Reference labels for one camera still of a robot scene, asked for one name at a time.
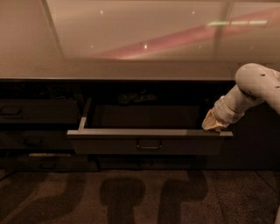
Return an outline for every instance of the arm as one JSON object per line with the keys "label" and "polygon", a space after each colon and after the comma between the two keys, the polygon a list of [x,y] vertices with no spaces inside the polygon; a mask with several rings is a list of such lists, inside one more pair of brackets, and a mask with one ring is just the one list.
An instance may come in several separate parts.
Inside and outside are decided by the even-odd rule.
{"label": "arm", "polygon": [[210,109],[202,123],[204,130],[224,129],[237,123],[245,111],[267,102],[280,115],[280,73],[257,64],[238,69],[236,85]]}

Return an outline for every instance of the closed drawer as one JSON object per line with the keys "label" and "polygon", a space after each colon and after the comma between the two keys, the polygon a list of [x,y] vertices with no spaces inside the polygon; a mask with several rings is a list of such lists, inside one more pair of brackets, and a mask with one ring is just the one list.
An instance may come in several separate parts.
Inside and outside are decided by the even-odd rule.
{"label": "closed drawer", "polygon": [[62,130],[1,131],[0,149],[71,150],[72,145]]}
{"label": "closed drawer", "polygon": [[0,100],[0,123],[77,123],[75,100]]}
{"label": "closed drawer", "polygon": [[[67,136],[71,139],[73,148],[78,154],[216,155],[219,154],[223,142],[232,136],[230,131],[210,132],[203,129],[184,129],[185,126],[193,127],[193,124],[196,123],[196,120],[193,119],[193,116],[196,115],[193,107],[190,107],[189,113],[187,106],[180,107],[179,111],[175,109],[175,112],[172,112],[173,106],[169,110],[168,108],[165,111],[159,110],[159,117],[163,119],[163,122],[151,119],[151,115],[153,118],[158,118],[154,113],[157,111],[157,107],[142,107],[143,110],[140,110],[140,113],[140,108],[137,107],[136,113],[132,109],[132,113],[121,114],[117,113],[118,108],[116,108],[115,111],[110,110],[115,120],[109,118],[111,122],[107,122],[107,116],[100,110],[96,111],[95,107],[92,108],[91,105],[93,106],[91,99],[88,99],[79,129],[67,132]],[[148,113],[143,114],[139,122],[139,115],[143,111],[148,111]]]}

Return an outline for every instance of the gray floor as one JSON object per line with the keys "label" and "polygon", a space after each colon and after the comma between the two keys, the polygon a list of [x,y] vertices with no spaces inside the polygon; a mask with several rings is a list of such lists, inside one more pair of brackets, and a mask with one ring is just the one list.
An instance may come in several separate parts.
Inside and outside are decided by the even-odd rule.
{"label": "gray floor", "polygon": [[18,172],[0,182],[0,223],[274,223],[280,172]]}

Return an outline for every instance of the open drawer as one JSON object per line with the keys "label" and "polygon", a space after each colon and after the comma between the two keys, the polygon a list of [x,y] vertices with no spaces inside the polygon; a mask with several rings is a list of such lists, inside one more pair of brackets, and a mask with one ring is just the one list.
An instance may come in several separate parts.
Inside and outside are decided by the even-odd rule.
{"label": "open drawer", "polygon": [[77,130],[78,154],[216,155],[231,131],[195,129],[198,106],[104,105],[87,99]]}

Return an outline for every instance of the drawer front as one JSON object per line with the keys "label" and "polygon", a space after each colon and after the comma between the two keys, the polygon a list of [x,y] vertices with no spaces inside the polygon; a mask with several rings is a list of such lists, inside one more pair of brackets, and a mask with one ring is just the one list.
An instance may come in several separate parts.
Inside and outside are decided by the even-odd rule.
{"label": "drawer front", "polygon": [[227,140],[71,140],[77,154],[217,155]]}
{"label": "drawer front", "polygon": [[75,100],[0,100],[0,123],[77,123]]}
{"label": "drawer front", "polygon": [[72,145],[61,130],[1,131],[0,149],[71,150]]}

